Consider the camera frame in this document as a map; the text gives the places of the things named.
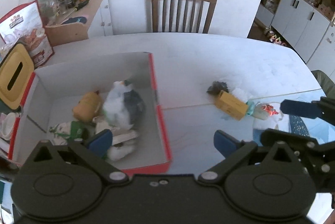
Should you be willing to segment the white fluffy item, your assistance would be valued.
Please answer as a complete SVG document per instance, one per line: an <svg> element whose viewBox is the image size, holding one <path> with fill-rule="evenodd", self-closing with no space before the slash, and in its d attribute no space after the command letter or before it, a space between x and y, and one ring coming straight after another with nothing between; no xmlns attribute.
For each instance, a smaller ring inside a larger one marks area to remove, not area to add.
<svg viewBox="0 0 335 224"><path fill-rule="evenodd" d="M119 161L135 151L135 145L112 146L107 151L107 158L112 162Z"/></svg>

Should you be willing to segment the silver foil bag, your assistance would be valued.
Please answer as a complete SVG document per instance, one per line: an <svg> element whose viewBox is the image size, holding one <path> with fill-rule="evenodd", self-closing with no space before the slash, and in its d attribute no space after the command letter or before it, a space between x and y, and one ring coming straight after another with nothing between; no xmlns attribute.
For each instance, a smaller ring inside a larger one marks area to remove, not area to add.
<svg viewBox="0 0 335 224"><path fill-rule="evenodd" d="M117 126L110 125L103 116L94 117L93 123L95 124L95 134L104 130L110 130L112 132L113 146L136 139L139 136L135 130L121 129Z"/></svg>

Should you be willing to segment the green white drawstring pouch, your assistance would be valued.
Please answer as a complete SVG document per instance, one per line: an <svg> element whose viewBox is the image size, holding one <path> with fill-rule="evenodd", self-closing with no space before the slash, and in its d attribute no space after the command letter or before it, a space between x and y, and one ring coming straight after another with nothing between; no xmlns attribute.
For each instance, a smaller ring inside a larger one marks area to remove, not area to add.
<svg viewBox="0 0 335 224"><path fill-rule="evenodd" d="M67 145L76 139L88 139L90 133L82 122L63 122L49 128L54 145Z"/></svg>

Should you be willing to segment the yellow plush toy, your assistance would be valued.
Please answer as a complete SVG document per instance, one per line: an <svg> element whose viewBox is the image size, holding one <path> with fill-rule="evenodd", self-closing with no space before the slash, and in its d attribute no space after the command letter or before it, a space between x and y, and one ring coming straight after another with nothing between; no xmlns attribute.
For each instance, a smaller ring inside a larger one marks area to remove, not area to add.
<svg viewBox="0 0 335 224"><path fill-rule="evenodd" d="M91 123L93 118L100 114L102 104L99 92L88 92L72 109L73 117L83 123Z"/></svg>

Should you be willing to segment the yellow rectangular box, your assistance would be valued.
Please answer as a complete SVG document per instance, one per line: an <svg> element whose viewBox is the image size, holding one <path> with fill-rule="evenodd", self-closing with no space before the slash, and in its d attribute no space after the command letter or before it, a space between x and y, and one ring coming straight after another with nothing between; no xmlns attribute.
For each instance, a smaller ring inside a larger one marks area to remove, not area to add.
<svg viewBox="0 0 335 224"><path fill-rule="evenodd" d="M246 103L226 91L220 91L215 99L215 106L238 121L245 117L248 110Z"/></svg>

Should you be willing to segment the clear bag with blue card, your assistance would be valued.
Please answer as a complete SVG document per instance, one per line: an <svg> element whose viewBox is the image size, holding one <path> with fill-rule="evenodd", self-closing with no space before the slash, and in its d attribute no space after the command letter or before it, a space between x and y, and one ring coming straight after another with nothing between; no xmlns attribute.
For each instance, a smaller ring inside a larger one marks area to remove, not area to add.
<svg viewBox="0 0 335 224"><path fill-rule="evenodd" d="M118 128L130 130L142 116L145 104L140 94L134 90L129 80L113 83L102 112L106 121Z"/></svg>

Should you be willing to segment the black items small bag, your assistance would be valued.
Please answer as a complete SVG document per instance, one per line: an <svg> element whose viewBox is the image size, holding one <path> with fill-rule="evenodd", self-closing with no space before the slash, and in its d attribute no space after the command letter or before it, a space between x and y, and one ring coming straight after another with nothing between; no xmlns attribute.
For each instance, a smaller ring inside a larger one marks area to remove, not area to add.
<svg viewBox="0 0 335 224"><path fill-rule="evenodd" d="M221 91L227 93L229 92L226 82L214 81L212 82L212 85L207 89L207 93L213 96L219 95Z"/></svg>

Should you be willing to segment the teal round sharpener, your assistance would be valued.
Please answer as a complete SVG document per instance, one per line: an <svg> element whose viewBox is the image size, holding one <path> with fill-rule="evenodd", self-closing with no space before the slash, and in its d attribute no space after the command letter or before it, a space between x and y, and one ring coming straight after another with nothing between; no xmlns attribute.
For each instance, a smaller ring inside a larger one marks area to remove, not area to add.
<svg viewBox="0 0 335 224"><path fill-rule="evenodd" d="M254 114L256 114L257 112L257 102L253 101L253 100L249 100L247 103L247 111L246 111L246 115L247 116L254 116Z"/></svg>

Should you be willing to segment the blue placemat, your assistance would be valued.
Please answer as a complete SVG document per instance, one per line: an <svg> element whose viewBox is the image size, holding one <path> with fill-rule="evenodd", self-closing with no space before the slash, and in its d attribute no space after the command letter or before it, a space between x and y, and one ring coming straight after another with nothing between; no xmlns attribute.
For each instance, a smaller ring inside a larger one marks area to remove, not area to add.
<svg viewBox="0 0 335 224"><path fill-rule="evenodd" d="M308 129L304 121L299 116L289 115L291 133L297 135L306 135Z"/></svg>

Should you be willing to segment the orange plastic clips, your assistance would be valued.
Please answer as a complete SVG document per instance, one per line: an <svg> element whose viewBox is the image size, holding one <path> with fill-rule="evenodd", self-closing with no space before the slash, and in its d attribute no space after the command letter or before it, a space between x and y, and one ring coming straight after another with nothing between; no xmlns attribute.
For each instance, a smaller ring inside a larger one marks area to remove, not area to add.
<svg viewBox="0 0 335 224"><path fill-rule="evenodd" d="M261 110L265 111L269 116L279 114L279 112L270 104L262 104Z"/></svg>

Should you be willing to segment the stack of white plates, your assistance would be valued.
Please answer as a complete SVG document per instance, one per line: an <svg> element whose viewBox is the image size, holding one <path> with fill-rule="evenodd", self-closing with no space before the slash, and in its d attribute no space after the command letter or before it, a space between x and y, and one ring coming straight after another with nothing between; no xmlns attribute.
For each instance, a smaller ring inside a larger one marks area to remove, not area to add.
<svg viewBox="0 0 335 224"><path fill-rule="evenodd" d="M19 118L18 113L1 113L1 138L5 141L9 141L11 139L14 124L17 118Z"/></svg>

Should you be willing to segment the screwdriver yellow black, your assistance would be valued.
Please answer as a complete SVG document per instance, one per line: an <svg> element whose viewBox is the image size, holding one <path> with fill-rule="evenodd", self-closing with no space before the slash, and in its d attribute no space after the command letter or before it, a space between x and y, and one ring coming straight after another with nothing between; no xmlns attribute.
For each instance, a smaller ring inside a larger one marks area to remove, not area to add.
<svg viewBox="0 0 335 224"><path fill-rule="evenodd" d="M68 17L70 16L72 13L79 11L80 9L82 9L83 7L88 5L88 1L83 2L83 3L79 3L78 5L76 5L74 8L67 10L65 13L63 13L61 16L64 17Z"/></svg>

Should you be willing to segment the red white snack bag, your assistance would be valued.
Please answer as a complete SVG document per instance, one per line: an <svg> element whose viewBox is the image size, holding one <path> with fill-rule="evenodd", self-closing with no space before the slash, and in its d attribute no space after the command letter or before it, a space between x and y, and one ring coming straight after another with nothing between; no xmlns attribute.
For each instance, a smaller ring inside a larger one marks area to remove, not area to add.
<svg viewBox="0 0 335 224"><path fill-rule="evenodd" d="M54 54L36 0L13 8L1 18L1 38L5 44L22 43L36 68Z"/></svg>

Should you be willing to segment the wooden chair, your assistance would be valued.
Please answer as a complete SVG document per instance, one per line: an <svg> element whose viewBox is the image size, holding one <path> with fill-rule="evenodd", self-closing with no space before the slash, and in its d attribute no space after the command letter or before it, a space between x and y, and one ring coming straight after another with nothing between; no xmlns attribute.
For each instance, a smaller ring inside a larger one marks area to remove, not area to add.
<svg viewBox="0 0 335 224"><path fill-rule="evenodd" d="M152 31L207 34L218 0L151 0Z"/></svg>

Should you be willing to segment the white wall cabinet unit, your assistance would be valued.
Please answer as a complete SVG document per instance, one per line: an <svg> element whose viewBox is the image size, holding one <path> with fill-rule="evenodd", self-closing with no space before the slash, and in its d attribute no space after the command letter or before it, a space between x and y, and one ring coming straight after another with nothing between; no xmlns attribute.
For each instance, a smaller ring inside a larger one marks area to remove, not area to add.
<svg viewBox="0 0 335 224"><path fill-rule="evenodd" d="M261 0L255 23L292 48L310 70L334 73L334 0Z"/></svg>

